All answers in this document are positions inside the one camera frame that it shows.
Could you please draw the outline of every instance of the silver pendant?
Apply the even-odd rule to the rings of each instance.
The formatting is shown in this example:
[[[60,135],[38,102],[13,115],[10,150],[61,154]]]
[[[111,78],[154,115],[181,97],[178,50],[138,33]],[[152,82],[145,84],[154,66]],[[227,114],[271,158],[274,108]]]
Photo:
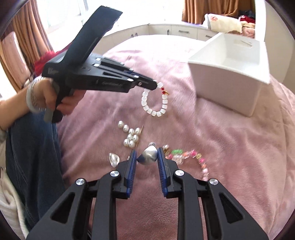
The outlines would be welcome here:
[[[109,153],[110,163],[113,168],[116,168],[120,162],[120,158],[117,154]]]

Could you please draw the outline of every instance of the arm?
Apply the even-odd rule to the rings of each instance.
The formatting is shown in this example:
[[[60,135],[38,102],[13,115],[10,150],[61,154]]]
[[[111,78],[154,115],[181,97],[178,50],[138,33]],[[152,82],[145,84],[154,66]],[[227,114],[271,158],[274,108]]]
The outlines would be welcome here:
[[[37,82],[33,89],[37,99],[37,105],[40,108],[55,109],[57,95],[51,86],[51,80],[44,78]],[[76,90],[71,97],[65,97],[57,109],[64,115],[72,113],[78,102],[84,97],[86,91]],[[18,92],[15,96],[0,102],[0,128],[7,130],[15,120],[29,112],[26,103],[27,88]]]

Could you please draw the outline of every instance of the silver bangle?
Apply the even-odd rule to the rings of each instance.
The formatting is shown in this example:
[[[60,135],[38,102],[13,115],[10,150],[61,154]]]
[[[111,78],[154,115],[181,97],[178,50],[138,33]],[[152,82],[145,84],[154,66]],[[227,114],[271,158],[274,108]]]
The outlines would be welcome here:
[[[26,96],[26,102],[29,110],[32,113],[39,113],[42,112],[44,109],[39,108],[37,104],[37,98],[34,94],[34,86],[37,82],[39,82],[42,79],[42,77],[36,77],[29,85],[27,90],[27,96]]]

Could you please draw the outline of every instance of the window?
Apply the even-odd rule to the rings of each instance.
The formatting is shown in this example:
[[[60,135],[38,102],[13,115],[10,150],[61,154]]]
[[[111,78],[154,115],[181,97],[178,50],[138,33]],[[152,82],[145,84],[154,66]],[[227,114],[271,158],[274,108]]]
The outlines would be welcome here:
[[[123,14],[112,32],[150,22],[179,22],[183,0],[37,0],[40,17],[55,51],[67,46],[101,5]]]

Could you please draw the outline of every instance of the brown curtain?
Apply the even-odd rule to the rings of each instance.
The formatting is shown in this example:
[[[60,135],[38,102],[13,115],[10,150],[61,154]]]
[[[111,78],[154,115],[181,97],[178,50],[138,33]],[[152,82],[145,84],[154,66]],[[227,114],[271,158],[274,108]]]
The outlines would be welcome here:
[[[31,73],[33,73],[35,61],[39,60],[40,57],[47,51],[53,50],[41,23],[36,0],[30,0],[21,8],[21,10],[12,19],[1,39],[12,31],[16,33],[19,46],[24,55],[27,66]],[[15,87],[15,81],[11,78],[11,74],[9,73],[10,70],[5,67],[6,65],[5,59],[3,59],[3,54],[0,55],[0,61],[9,80]]]
[[[252,0],[184,0],[182,21],[202,24],[207,13],[237,17],[239,10],[253,9],[252,4]]]

